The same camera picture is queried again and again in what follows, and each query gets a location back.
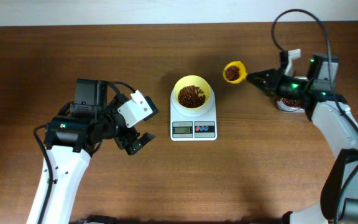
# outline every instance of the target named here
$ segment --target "digital kitchen scale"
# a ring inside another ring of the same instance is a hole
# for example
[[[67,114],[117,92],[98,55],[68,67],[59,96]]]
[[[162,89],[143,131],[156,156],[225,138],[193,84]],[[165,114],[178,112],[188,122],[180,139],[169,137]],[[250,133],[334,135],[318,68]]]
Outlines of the digital kitchen scale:
[[[170,135],[173,141],[213,141],[218,136],[215,94],[208,84],[207,86],[201,89],[209,97],[199,108],[185,108],[179,104],[177,97],[175,97],[176,86],[172,90]]]

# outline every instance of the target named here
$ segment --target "coffee beans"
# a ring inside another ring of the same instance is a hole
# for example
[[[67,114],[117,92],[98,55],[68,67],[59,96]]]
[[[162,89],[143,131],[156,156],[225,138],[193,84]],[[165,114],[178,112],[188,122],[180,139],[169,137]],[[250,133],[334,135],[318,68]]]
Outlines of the coffee beans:
[[[283,103],[287,106],[291,106],[291,107],[297,107],[297,108],[301,108],[301,103],[298,100],[289,100],[286,98],[282,98]]]
[[[186,86],[179,91],[178,101],[187,108],[197,108],[204,104],[205,95],[201,95],[204,92],[197,86]]]
[[[230,66],[226,69],[224,75],[229,81],[237,80],[238,78],[240,78],[240,68],[237,66]]]

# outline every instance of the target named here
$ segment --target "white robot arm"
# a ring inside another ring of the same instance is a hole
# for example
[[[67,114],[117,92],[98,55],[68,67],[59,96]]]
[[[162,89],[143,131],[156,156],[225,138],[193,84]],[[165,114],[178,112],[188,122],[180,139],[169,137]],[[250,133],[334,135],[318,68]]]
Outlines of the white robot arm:
[[[132,99],[115,84],[130,88]],[[109,86],[116,96],[107,105]],[[148,96],[125,83],[78,79],[74,102],[67,103],[48,125],[34,130],[44,165],[27,224],[67,224],[81,178],[103,141],[114,139],[119,149],[134,155],[155,137],[145,133],[138,139],[134,125],[157,113]],[[45,128],[46,147],[37,135],[40,128]]]
[[[288,212],[285,224],[358,223],[358,124],[346,100],[332,91],[328,80],[328,57],[315,54],[308,79],[291,77],[288,52],[280,53],[281,67],[251,73],[247,81],[267,96],[278,96],[303,103],[309,120],[324,134],[335,158],[335,165],[321,193],[321,200],[310,208]],[[331,68],[337,68],[337,58]]]
[[[342,103],[340,104],[341,108],[358,126],[353,116],[351,115],[350,107]],[[349,124],[349,122],[343,116],[341,116],[338,108],[335,105],[335,102],[327,101],[323,103],[318,103],[316,105],[316,108],[314,109],[311,120],[313,124],[317,128],[319,128],[320,131],[324,134],[324,137],[326,138],[335,158],[338,157],[342,149],[358,150],[358,134],[354,131],[353,127]],[[357,163],[358,161],[354,161],[348,163],[345,166],[343,176],[340,177],[342,179],[342,184],[344,184],[345,180],[354,170]],[[349,184],[345,195],[348,199],[358,200],[358,172]],[[341,208],[344,207],[344,201],[345,198],[340,201]],[[344,217],[342,221],[358,222],[358,214],[350,218],[352,220],[346,221]],[[323,215],[322,206],[320,202],[304,210],[289,213],[289,217],[287,217],[287,222],[290,224],[328,224],[328,220]]]

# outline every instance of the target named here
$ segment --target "wooden table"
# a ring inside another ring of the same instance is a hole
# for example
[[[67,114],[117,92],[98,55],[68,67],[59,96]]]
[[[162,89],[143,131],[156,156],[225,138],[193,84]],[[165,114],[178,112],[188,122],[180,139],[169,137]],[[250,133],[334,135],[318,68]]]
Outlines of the wooden table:
[[[71,220],[254,220],[316,203],[334,162],[320,131],[303,114],[279,112],[251,84],[222,78],[234,60],[249,72],[278,68],[270,26],[0,27],[0,223],[27,220],[42,168],[32,130],[73,100],[77,78],[130,83],[160,112],[137,125],[157,135],[137,155],[127,156],[114,141],[94,155]],[[340,58],[337,91],[358,120],[358,22],[327,27]],[[302,49],[298,75],[307,72],[312,53],[325,51],[314,23],[281,23],[277,39]],[[170,92],[185,75],[205,78],[215,91],[216,141],[169,137]]]

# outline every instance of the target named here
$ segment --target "black cable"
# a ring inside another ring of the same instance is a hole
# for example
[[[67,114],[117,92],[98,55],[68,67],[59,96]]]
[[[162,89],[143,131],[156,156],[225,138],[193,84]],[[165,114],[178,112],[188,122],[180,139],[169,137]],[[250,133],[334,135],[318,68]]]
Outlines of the black cable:
[[[283,13],[281,13],[273,22],[273,25],[272,25],[272,39],[273,39],[273,42],[274,44],[276,45],[277,48],[279,48],[281,51],[285,51],[279,44],[278,42],[276,41],[276,38],[275,38],[275,34],[274,34],[274,30],[275,30],[275,25],[278,21],[278,19],[280,17],[282,17],[283,15],[289,13],[289,12],[302,12],[302,13],[305,13],[309,16],[311,16],[316,22],[317,24],[320,26],[321,30],[323,31],[323,34],[324,34],[324,37],[326,39],[326,46],[327,46],[327,55],[328,55],[328,78],[329,78],[329,86],[330,86],[330,89],[331,89],[331,92],[333,93],[333,96],[334,96],[334,102],[335,102],[335,105],[336,107],[338,108],[341,116],[345,117],[345,119],[349,122],[349,124],[353,127],[353,129],[356,131],[356,133],[358,134],[358,127],[357,125],[353,122],[353,120],[350,119],[350,117],[345,113],[345,111],[341,108],[341,105],[339,105],[339,102],[336,98],[336,94],[335,94],[335,88],[333,87],[333,84],[332,84],[332,78],[331,78],[331,42],[329,40],[329,36],[328,36],[328,33],[327,33],[327,30],[324,26],[324,24],[315,16],[313,15],[312,13],[306,11],[306,10],[303,10],[303,9],[290,9],[290,10],[287,10]],[[335,224],[338,224],[338,220],[339,220],[339,210],[341,209],[341,200],[344,196],[344,192],[346,191],[347,187],[349,186],[350,182],[352,181],[352,179],[356,176],[356,174],[358,173],[358,164],[356,165],[356,167],[353,169],[353,171],[351,172],[351,174],[348,176],[348,178],[346,179],[344,185],[342,186],[341,190],[339,191],[339,201],[338,201],[338,206],[337,206],[337,209],[336,209],[336,214],[335,214],[335,217],[334,217],[334,223]]]
[[[96,148],[93,150],[92,155],[95,154],[100,149],[100,147],[102,147],[103,142],[104,142],[104,139],[99,142],[98,146],[96,146]]]
[[[67,115],[70,112],[70,106],[71,104],[74,103],[74,101],[68,102],[66,104],[64,104],[64,106],[62,106],[62,108],[59,110],[59,112],[57,113],[57,115]]]
[[[38,134],[37,134],[37,131],[42,129],[42,128],[46,128],[46,124],[41,125],[39,127],[36,127],[34,129],[33,133],[34,133],[35,140],[37,141],[38,145],[40,146],[42,154],[44,155],[45,161],[47,163],[49,179],[48,179],[48,189],[47,189],[47,193],[45,195],[44,204],[42,205],[42,208],[41,208],[40,216],[39,216],[39,219],[38,219],[38,224],[41,224],[42,220],[44,219],[45,211],[47,209],[50,193],[52,191],[52,184],[53,184],[52,165],[50,165],[50,160],[49,160],[47,151],[45,150],[44,145],[42,144],[42,141],[38,137]]]
[[[112,88],[112,90],[114,90],[114,92],[116,92],[116,97],[117,100],[119,100],[120,102],[124,102],[124,98],[121,96],[121,92],[119,91],[119,89],[115,86],[115,84],[113,82],[109,82],[108,85]]]
[[[136,90],[133,88],[133,87],[131,87],[130,85],[128,85],[128,84],[126,84],[126,83],[124,83],[124,82],[110,82],[110,83],[113,83],[113,84],[120,84],[120,85],[123,85],[123,86],[126,86],[126,87],[128,87],[128,89],[130,89],[132,92],[136,92]]]

